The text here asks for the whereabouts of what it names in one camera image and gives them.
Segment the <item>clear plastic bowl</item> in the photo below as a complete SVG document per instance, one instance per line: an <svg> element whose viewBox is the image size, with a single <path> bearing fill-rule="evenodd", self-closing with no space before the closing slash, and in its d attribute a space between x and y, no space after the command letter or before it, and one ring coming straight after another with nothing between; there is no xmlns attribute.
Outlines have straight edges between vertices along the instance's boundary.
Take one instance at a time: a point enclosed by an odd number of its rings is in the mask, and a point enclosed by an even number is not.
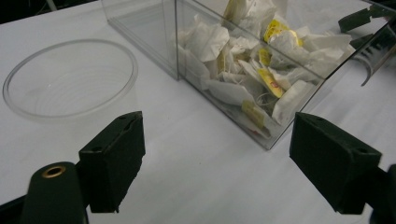
<svg viewBox="0 0 396 224"><path fill-rule="evenodd" d="M64 42L42 49L8 75L3 96L16 113L37 119L63 119L109 105L132 88L134 55L124 46L99 39Z"/></svg>

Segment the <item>clear acrylic box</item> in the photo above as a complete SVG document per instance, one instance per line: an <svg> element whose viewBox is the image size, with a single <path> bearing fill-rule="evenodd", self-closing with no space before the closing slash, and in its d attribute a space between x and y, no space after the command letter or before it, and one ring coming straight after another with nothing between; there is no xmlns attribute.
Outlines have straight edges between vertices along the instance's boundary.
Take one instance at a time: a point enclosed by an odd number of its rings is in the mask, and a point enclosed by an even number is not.
<svg viewBox="0 0 396 224"><path fill-rule="evenodd" d="M396 13L370 1L102 3L111 26L266 149L347 60L369 78L395 52Z"/></svg>

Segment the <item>white wrapper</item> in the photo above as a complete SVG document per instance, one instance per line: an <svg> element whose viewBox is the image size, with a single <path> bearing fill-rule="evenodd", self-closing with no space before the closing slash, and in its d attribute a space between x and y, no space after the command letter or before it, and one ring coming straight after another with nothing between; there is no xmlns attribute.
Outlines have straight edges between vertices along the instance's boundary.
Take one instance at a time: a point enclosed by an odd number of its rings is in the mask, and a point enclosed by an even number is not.
<svg viewBox="0 0 396 224"><path fill-rule="evenodd" d="M302 100L313 88L315 88L313 84L298 80L276 102L272 118L282 126L288 125Z"/></svg>
<svg viewBox="0 0 396 224"><path fill-rule="evenodd" d="M289 71L284 71L283 74L277 72L275 69L268 69L274 75L274 79L276 80L277 84L286 91L290 89L290 87L298 80L302 80L305 82L319 81L319 77L315 76L311 72L308 72L302 67L297 67Z"/></svg>
<svg viewBox="0 0 396 224"><path fill-rule="evenodd" d="M216 60L230 39L228 30L220 24L207 25L198 21L191 37L187 40L186 49L189 49L201 62Z"/></svg>
<svg viewBox="0 0 396 224"><path fill-rule="evenodd" d="M320 77L326 78L341 63L345 51L340 48L319 49L310 53L309 63L306 65L311 71Z"/></svg>
<svg viewBox="0 0 396 224"><path fill-rule="evenodd" d="M214 80L207 81L210 93L218 100L229 105L242 105L244 101L254 101L253 96L241 85L219 82Z"/></svg>
<svg viewBox="0 0 396 224"><path fill-rule="evenodd" d="M204 63L206 68L209 70L210 78L216 79L219 75L218 61L209 61Z"/></svg>
<svg viewBox="0 0 396 224"><path fill-rule="evenodd" d="M219 74L220 77L224 80L224 82L233 83L233 84L240 84L246 76L233 74L228 72L221 72Z"/></svg>
<svg viewBox="0 0 396 224"><path fill-rule="evenodd" d="M240 7L239 10L245 10L246 14L237 24L239 27L243 28L243 30L235 29L232 32L232 35L244 35L244 32L246 30L260 39L263 32L265 32L268 24L276 14L276 6L272 2L272 0L241 1L244 2L241 3L241 5L246 6L246 8Z"/></svg>
<svg viewBox="0 0 396 224"><path fill-rule="evenodd" d="M352 37L350 35L307 35L304 48L313 52L319 49L347 49Z"/></svg>
<svg viewBox="0 0 396 224"><path fill-rule="evenodd" d="M198 90L207 90L206 82L210 80L210 72L189 50L178 47L178 55L181 66L186 69L185 78Z"/></svg>
<svg viewBox="0 0 396 224"><path fill-rule="evenodd" d="M240 49L254 49L260 42L257 39L247 39L242 36L238 38L231 37L230 45L233 47L238 47Z"/></svg>
<svg viewBox="0 0 396 224"><path fill-rule="evenodd" d="M262 84L251 76L245 76L242 85L247 89L254 99L257 99L264 93L264 87Z"/></svg>
<svg viewBox="0 0 396 224"><path fill-rule="evenodd" d="M297 38L292 31L282 31L279 35L271 37L269 45L286 54L297 63L305 64L309 60L309 52L298 46ZM284 68L294 63L284 55L274 51L271 58L271 67Z"/></svg>
<svg viewBox="0 0 396 224"><path fill-rule="evenodd" d="M224 54L224 69L227 72L239 74L242 67L233 60L233 53L231 52L230 45L226 45L223 49Z"/></svg>
<svg viewBox="0 0 396 224"><path fill-rule="evenodd" d="M253 77L257 82L261 83L263 86L266 86L265 82L262 80L260 75L256 72L256 69L254 69L254 67L250 63L247 63L247 62L244 62L241 60L239 60L238 62L244 68L245 74Z"/></svg>

